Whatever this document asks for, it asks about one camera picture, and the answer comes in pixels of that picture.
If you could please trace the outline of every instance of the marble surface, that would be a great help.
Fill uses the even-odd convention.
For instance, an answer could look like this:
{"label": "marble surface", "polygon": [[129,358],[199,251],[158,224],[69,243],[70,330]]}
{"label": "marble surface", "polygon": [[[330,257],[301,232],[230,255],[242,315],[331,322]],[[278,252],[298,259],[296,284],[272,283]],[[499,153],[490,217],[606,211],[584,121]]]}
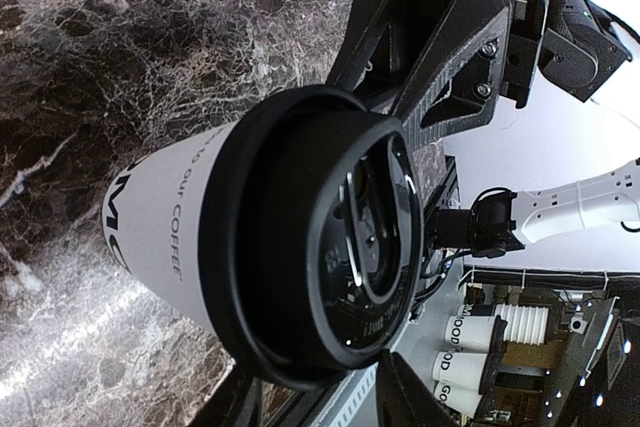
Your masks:
{"label": "marble surface", "polygon": [[349,4],[0,0],[0,426],[193,418],[232,359],[108,255],[102,196],[134,159],[321,82]]}

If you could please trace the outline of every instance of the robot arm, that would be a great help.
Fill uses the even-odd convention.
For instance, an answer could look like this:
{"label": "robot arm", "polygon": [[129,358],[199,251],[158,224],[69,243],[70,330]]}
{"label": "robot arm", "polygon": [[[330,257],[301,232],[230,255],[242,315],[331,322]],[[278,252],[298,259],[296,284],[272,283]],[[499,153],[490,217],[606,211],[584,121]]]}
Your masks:
{"label": "robot arm", "polygon": [[640,221],[640,159],[612,172],[543,191],[499,190],[469,210],[440,210],[427,226],[434,247],[500,257],[547,237]]}

